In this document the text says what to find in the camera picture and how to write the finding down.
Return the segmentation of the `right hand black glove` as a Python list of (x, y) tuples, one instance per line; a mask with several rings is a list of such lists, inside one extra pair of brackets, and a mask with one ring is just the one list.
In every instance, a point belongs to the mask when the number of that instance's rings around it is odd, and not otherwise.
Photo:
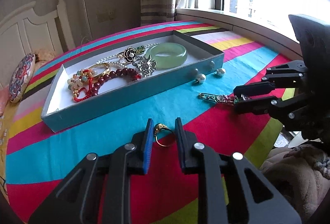
[(315, 141), (276, 148), (260, 170), (306, 223), (329, 191), (329, 148)]

